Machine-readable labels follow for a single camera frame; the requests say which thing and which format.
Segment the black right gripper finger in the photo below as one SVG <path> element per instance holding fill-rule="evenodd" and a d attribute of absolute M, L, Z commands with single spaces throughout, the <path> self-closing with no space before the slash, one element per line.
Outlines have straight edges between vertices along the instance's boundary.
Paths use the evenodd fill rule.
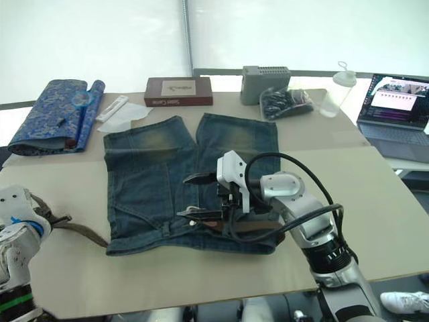
<path fill-rule="evenodd" d="M 223 218 L 220 210 L 208 210 L 198 207 L 187 207 L 184 211 L 177 212 L 177 216 L 193 221 L 220 221 Z"/>
<path fill-rule="evenodd" d="M 200 172 L 187 176 L 184 184 L 206 185 L 217 181 L 217 174 L 215 172 Z"/>

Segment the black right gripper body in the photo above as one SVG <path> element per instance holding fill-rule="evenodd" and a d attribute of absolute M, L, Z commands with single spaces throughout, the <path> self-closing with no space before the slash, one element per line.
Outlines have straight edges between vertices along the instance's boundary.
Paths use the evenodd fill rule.
<path fill-rule="evenodd" d="M 227 186 L 218 183 L 217 196 L 221 200 L 222 218 L 229 218 L 232 212 L 242 207 L 240 186 L 234 182 L 227 183 Z"/>

